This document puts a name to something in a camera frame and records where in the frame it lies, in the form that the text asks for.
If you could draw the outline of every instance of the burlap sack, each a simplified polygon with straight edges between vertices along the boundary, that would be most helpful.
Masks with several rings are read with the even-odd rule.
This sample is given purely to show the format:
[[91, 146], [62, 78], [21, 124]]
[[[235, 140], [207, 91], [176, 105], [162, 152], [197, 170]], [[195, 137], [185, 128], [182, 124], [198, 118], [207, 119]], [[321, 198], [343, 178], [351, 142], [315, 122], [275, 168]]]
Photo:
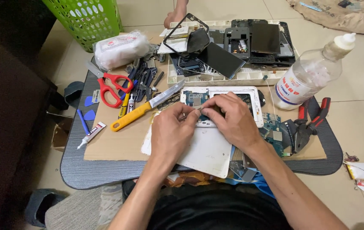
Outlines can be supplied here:
[[354, 4], [360, 4], [360, 10], [342, 8], [337, 5], [340, 1], [335, 0], [302, 1], [307, 5], [321, 9], [322, 12], [305, 7], [299, 1], [287, 0], [287, 2], [305, 19], [314, 23], [349, 33], [364, 34], [364, 0], [350, 0]]

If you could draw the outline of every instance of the tile floor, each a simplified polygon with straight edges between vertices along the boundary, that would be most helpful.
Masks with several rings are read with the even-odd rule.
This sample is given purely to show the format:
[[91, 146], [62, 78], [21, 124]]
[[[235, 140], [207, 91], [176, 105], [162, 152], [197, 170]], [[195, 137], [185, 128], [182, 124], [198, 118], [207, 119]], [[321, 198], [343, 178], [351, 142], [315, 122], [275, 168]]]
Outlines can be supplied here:
[[[173, 10], [176, 0], [117, 0], [117, 3], [125, 32], [134, 29], [160, 32], [164, 18]], [[343, 34], [304, 20], [285, 0], [230, 0], [229, 7], [225, 3], [222, 0], [190, 0], [188, 12], [201, 20], [280, 19], [288, 23], [293, 44], [300, 54], [322, 48], [335, 36]], [[86, 68], [82, 63], [91, 57], [92, 54], [85, 52], [57, 21], [40, 52], [38, 68], [62, 93], [72, 81], [84, 81]], [[316, 97], [319, 101], [323, 97], [332, 98], [328, 122], [342, 149], [364, 162], [364, 35], [357, 35], [356, 48], [343, 60], [343, 70], [338, 81]], [[63, 112], [71, 116], [74, 113], [73, 108]], [[37, 187], [74, 192], [61, 180], [62, 153], [44, 149], [44, 155]], [[333, 175], [298, 176], [350, 229], [364, 229], [364, 192], [354, 189], [354, 182], [343, 167]], [[25, 229], [39, 228], [26, 225]]]

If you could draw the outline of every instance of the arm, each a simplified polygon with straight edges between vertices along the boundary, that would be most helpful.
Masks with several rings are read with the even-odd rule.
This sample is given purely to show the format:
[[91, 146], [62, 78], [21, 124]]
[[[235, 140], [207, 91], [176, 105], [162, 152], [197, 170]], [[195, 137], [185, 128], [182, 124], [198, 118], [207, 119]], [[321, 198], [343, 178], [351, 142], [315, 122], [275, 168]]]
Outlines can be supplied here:
[[[226, 112], [225, 118], [210, 108], [214, 105]], [[249, 108], [239, 97], [232, 92], [217, 95], [202, 107], [202, 113], [226, 139], [255, 163], [294, 229], [348, 229], [261, 138]]]
[[[177, 118], [189, 113], [184, 122]], [[155, 117], [151, 156], [131, 194], [115, 215], [108, 230], [146, 229], [162, 182], [168, 176], [194, 135], [199, 110], [176, 103]]]

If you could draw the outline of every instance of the ethanol bottle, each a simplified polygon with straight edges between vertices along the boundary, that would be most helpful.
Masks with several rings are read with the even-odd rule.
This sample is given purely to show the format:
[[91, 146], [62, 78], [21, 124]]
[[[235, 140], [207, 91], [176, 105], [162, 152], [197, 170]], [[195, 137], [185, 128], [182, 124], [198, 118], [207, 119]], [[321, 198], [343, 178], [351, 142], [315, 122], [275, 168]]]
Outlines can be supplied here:
[[312, 97], [342, 72], [341, 59], [353, 48], [355, 33], [337, 36], [323, 49], [308, 50], [296, 60], [275, 85], [275, 106], [292, 110]]

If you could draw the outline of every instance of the red scissors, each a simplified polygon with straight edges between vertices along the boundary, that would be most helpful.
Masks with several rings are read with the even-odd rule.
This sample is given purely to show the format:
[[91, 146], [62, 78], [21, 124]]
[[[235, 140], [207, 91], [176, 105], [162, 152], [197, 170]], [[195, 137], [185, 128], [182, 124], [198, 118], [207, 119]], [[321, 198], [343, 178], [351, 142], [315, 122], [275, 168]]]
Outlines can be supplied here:
[[[122, 90], [125, 93], [129, 93], [132, 90], [132, 88], [134, 86], [133, 81], [131, 81], [128, 77], [123, 76], [123, 75], [111, 75], [108, 73], [103, 73], [97, 68], [97, 66], [95, 66], [93, 63], [91, 63], [91, 61], [87, 61], [85, 63], [85, 65], [87, 66], [89, 71], [91, 71], [95, 76], [98, 77], [98, 82], [100, 83], [100, 95], [101, 95], [101, 99], [103, 100], [104, 104], [106, 104], [109, 107], [113, 107], [113, 108], [120, 107], [122, 105], [121, 98], [119, 98], [119, 96], [113, 91], [113, 89], [110, 86], [105, 85], [103, 77], [111, 80], [111, 83], [115, 86], [116, 89]], [[118, 85], [117, 80], [120, 78], [124, 78], [125, 80], [128, 80], [128, 82], [130, 83], [128, 88], [124, 88], [124, 87]], [[109, 91], [113, 95], [113, 97], [117, 100], [117, 102], [115, 104], [110, 104], [106, 101], [104, 94], [107, 91]]]

